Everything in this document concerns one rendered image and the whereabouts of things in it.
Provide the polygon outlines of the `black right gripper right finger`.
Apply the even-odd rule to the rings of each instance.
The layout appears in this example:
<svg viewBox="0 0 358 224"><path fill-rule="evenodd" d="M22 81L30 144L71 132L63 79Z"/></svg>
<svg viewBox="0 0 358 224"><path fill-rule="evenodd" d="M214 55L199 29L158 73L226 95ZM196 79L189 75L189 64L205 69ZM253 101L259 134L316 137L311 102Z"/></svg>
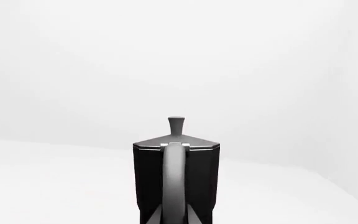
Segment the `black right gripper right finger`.
<svg viewBox="0 0 358 224"><path fill-rule="evenodd" d="M187 205L187 219L188 224L202 224L200 218L197 216L191 205Z"/></svg>

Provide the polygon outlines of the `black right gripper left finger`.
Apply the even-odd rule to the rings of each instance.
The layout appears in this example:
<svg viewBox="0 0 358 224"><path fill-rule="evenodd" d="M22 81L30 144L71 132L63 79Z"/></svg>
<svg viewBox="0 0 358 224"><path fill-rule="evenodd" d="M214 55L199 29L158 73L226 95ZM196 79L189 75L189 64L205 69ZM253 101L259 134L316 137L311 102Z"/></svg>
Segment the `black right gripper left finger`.
<svg viewBox="0 0 358 224"><path fill-rule="evenodd" d="M146 224L162 224L162 205L159 205L150 216Z"/></svg>

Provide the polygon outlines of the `black moka pot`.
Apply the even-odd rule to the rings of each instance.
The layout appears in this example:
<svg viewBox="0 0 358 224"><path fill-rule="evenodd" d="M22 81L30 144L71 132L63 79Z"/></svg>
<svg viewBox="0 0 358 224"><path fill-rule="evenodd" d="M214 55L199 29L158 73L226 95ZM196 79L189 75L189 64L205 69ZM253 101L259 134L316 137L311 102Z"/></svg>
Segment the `black moka pot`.
<svg viewBox="0 0 358 224"><path fill-rule="evenodd" d="M202 224L213 224L220 144L182 133L184 117L169 117L170 134L133 144L139 224L162 205L162 224L188 224L191 205Z"/></svg>

